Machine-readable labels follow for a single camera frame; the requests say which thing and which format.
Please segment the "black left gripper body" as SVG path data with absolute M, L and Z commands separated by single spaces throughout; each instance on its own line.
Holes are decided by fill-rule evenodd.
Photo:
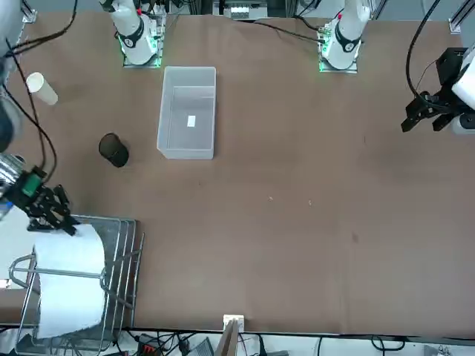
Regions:
M 439 112 L 460 115 L 468 106 L 452 91 L 452 86 L 459 78 L 462 62 L 467 52 L 466 47 L 449 47 L 436 60 L 436 69 L 441 88 L 435 94 L 423 92 L 423 97 L 433 106 L 443 106 Z

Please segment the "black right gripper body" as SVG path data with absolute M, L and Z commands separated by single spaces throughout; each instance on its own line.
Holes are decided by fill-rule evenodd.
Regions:
M 7 189 L 7 199 L 29 217 L 46 218 L 51 214 L 54 195 L 43 183 L 45 177 L 46 173 L 37 166 L 23 171 Z

